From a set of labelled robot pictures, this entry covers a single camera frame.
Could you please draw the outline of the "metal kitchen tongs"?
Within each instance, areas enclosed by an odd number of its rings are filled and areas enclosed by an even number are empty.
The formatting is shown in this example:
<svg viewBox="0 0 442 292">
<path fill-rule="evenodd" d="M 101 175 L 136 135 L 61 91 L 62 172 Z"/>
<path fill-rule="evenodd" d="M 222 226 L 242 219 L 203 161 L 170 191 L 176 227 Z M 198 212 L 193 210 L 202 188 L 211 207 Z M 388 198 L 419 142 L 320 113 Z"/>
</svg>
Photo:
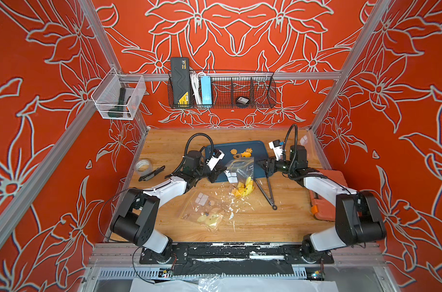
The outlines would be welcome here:
<svg viewBox="0 0 442 292">
<path fill-rule="evenodd" d="M 253 181 L 255 182 L 256 186 L 258 187 L 258 189 L 261 191 L 262 195 L 265 197 L 265 199 L 268 201 L 269 205 L 272 207 L 273 210 L 277 210 L 278 207 L 275 204 L 274 201 L 274 196 L 273 196 L 273 191 L 272 191 L 272 185 L 270 182 L 269 177 L 266 177 L 267 180 L 267 187 L 268 187 L 268 191 L 266 191 L 263 187 L 262 187 L 262 182 L 257 179 L 257 178 L 253 178 Z"/>
</svg>

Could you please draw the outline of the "clear bag yellow dog print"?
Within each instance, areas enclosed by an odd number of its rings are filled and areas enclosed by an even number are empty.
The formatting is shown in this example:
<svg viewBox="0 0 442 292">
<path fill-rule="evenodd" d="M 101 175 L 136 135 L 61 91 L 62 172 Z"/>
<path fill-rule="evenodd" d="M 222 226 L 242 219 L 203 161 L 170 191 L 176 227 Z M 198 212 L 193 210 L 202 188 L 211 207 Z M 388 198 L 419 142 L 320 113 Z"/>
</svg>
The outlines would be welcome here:
<svg viewBox="0 0 442 292">
<path fill-rule="evenodd" d="M 300 139 L 300 144 L 302 146 L 309 146 L 310 145 L 310 139 L 308 135 L 304 135 L 301 139 Z"/>
</svg>

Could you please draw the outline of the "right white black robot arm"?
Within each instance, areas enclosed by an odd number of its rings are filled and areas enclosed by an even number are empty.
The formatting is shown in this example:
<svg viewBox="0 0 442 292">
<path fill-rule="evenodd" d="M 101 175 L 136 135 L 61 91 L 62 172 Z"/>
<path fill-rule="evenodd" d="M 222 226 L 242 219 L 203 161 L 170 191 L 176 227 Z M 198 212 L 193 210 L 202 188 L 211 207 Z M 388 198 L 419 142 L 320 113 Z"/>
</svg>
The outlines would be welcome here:
<svg viewBox="0 0 442 292">
<path fill-rule="evenodd" d="M 275 173 L 313 191 L 335 208 L 335 226 L 307 234 L 301 243 L 301 256 L 314 262 L 333 249 L 376 242 L 387 237 L 379 204 L 369 191 L 345 187 L 317 169 L 308 166 L 307 150 L 298 143 L 298 127 L 288 129 L 285 140 L 268 143 L 274 156 L 257 164 L 267 178 Z"/>
</svg>

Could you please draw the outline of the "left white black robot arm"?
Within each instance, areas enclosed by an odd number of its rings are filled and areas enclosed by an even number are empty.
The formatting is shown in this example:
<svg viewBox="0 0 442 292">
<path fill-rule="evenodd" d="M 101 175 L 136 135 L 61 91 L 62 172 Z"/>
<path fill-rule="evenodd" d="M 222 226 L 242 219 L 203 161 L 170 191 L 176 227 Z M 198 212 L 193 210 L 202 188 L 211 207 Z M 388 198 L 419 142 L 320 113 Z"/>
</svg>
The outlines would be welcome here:
<svg viewBox="0 0 442 292">
<path fill-rule="evenodd" d="M 205 137 L 210 143 L 209 154 L 201 150 L 189 150 L 196 137 Z M 172 239 L 155 228 L 159 208 L 172 199 L 182 196 L 207 178 L 215 182 L 226 170 L 219 164 L 224 153 L 214 147 L 210 136 L 205 133 L 192 135 L 185 146 L 183 158 L 166 181 L 147 189 L 128 189 L 110 222 L 110 230 L 137 247 L 146 248 L 166 262 L 172 256 Z"/>
</svg>

